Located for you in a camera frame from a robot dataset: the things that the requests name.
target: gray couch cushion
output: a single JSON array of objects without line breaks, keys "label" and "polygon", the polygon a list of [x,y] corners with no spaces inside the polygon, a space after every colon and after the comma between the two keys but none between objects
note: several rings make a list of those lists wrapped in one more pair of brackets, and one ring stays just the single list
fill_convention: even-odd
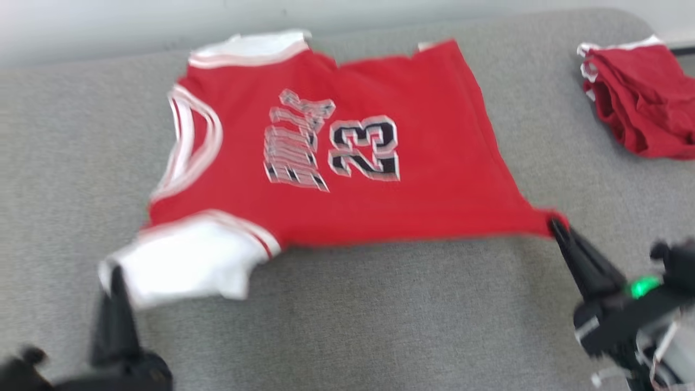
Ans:
[{"label": "gray couch cushion", "polygon": [[[622,150],[582,93],[575,48],[649,34],[631,15],[581,10],[312,45],[347,61],[455,37],[525,196],[637,276],[652,240],[695,232],[695,165]],[[0,349],[39,344],[53,378],[84,366],[95,266],[145,218],[174,140],[165,94],[185,59],[0,74]],[[452,240],[292,250],[254,272],[247,301],[185,301],[138,320],[179,390],[591,390],[600,364],[574,340],[578,299],[553,242]]]}]

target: red fabric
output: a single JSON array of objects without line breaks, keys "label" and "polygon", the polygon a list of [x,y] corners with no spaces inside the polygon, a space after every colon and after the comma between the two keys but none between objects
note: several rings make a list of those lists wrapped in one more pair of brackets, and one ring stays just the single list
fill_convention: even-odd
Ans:
[{"label": "red fabric", "polygon": [[[260,225],[285,247],[501,234],[550,237],[548,219],[564,219],[535,209],[519,193],[498,151],[480,89],[453,41],[412,58],[341,66],[311,50],[272,65],[191,66],[179,85],[215,111],[224,140],[195,182],[155,196],[150,227],[216,209]],[[282,104],[284,90],[304,99],[306,110]],[[173,97],[186,100],[182,94]],[[319,118],[316,102],[328,99],[334,110]],[[277,109],[306,123],[274,121]],[[368,118],[392,120],[397,142],[379,146],[388,138],[387,128],[374,128],[361,140],[347,134],[345,140],[376,171],[387,171],[388,159],[397,155],[397,175],[363,172],[350,158],[338,158],[349,173],[336,168],[331,157],[347,150],[336,144],[339,125]],[[312,120],[322,122],[314,135],[302,131]],[[269,133],[272,126],[297,138],[278,141]],[[302,165],[297,155],[306,152],[312,136],[316,164],[309,157]],[[273,177],[286,174],[280,155],[302,183]],[[311,182],[312,173],[325,189]]]},{"label": "red fabric", "polygon": [[195,132],[195,137],[193,138],[193,144],[191,145],[191,155],[195,155],[205,141],[205,138],[207,137],[206,126],[207,122],[205,117],[200,115],[200,113],[193,112],[193,129]]},{"label": "red fabric", "polygon": [[695,159],[695,79],[664,45],[590,49],[598,117],[616,140],[642,157]]}]

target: jersey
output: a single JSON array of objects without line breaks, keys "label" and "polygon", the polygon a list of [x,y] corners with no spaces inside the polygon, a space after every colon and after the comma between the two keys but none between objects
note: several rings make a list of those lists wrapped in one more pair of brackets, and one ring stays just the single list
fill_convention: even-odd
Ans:
[{"label": "jersey", "polygon": [[577,54],[584,91],[620,144],[641,157],[695,159],[695,79],[663,41],[582,43]]},{"label": "jersey", "polygon": [[453,40],[337,65],[301,31],[235,36],[193,52],[170,103],[150,222],[113,256],[137,306],[243,298],[288,246],[550,236]]}]

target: folded red cloth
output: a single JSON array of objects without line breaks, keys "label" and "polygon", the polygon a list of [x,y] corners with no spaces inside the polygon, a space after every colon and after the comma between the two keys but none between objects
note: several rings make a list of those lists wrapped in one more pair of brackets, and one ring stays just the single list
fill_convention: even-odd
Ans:
[{"label": "folded red cloth", "polygon": [[618,142],[642,157],[695,159],[695,79],[661,40],[582,43],[577,54],[584,91]]}]

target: robotic arm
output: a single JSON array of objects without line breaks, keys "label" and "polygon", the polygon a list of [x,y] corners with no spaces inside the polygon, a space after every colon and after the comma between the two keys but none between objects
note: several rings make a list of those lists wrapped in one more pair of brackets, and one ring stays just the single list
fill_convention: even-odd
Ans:
[{"label": "robotic arm", "polygon": [[651,251],[661,277],[628,282],[581,234],[553,220],[550,228],[583,301],[574,312],[575,336],[594,358],[618,365],[594,375],[624,376],[632,391],[695,391],[695,330],[680,323],[695,303],[695,241]]},{"label": "robotic arm", "polygon": [[[695,391],[695,330],[679,322],[680,311],[695,304],[695,241],[655,244],[651,257],[663,263],[663,276],[628,282],[574,229],[558,220],[550,229],[583,298],[574,312],[577,341],[591,357],[608,356],[618,365],[595,375],[594,383],[618,375],[632,391]],[[94,374],[52,385],[35,369],[43,358],[29,348],[2,364],[0,390],[173,390],[164,360],[140,346],[120,268],[111,294],[101,298],[90,356]]]},{"label": "robotic arm", "polygon": [[102,294],[97,327],[92,336],[93,373],[50,384],[36,371],[45,354],[34,347],[0,367],[3,391],[173,391],[169,367],[140,346],[123,273],[113,271],[111,294]]}]

